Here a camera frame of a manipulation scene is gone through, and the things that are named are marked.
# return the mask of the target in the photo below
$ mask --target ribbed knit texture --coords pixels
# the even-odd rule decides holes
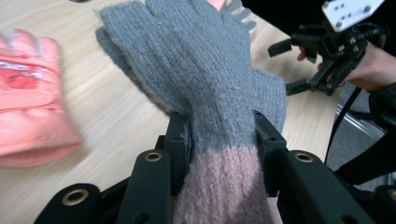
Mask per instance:
[[[272,103],[284,105],[286,94],[281,78],[251,68],[244,25],[205,0],[129,2],[100,17],[97,38],[113,62],[161,110],[192,123],[194,159],[175,222],[271,223],[252,109],[280,130],[285,108]],[[283,86],[271,91],[267,81]]]

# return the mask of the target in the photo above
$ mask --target gray floor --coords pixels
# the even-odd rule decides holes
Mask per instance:
[[[350,84],[345,85],[343,88],[338,113],[353,90],[354,87]],[[368,93],[366,91],[360,93],[358,99],[352,105],[351,110],[369,113]],[[384,131],[370,120],[356,119],[350,114],[346,114],[332,141],[326,165],[332,170],[338,169],[347,161],[360,155],[381,138],[383,134]],[[375,187],[387,184],[388,181],[389,176],[382,176],[357,186],[357,188],[374,190]]]

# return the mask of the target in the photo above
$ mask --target pink glove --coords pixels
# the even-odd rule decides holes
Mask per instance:
[[[15,30],[9,45],[0,34],[0,166],[30,167],[82,145],[64,112],[58,45]]]

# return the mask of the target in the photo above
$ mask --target knit fabric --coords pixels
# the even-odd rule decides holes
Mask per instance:
[[[267,103],[256,102],[262,94],[252,86],[283,81],[250,67],[246,27],[203,0],[130,2],[100,16],[98,41],[113,62],[165,113],[192,123],[194,160],[175,223],[271,223],[251,110],[270,111],[280,129],[285,108],[262,106]],[[264,95],[282,105],[280,93],[284,85]]]

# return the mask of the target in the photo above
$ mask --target light wood tabletop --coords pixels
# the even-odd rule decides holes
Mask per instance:
[[[23,29],[59,42],[64,105],[84,145],[49,164],[0,168],[0,223],[33,223],[53,195],[76,183],[91,183],[100,190],[113,186],[131,174],[137,155],[153,149],[158,136],[165,133],[168,117],[139,92],[96,42],[94,31],[101,26],[97,11],[118,2],[122,1],[1,1],[0,32],[4,36]],[[253,20],[258,23],[251,45],[254,66],[280,75],[286,82],[317,72],[317,64],[297,62],[297,48],[270,58],[268,47],[287,36],[256,16]],[[307,91],[287,98],[282,135],[289,149],[310,151],[324,159],[338,95]]]

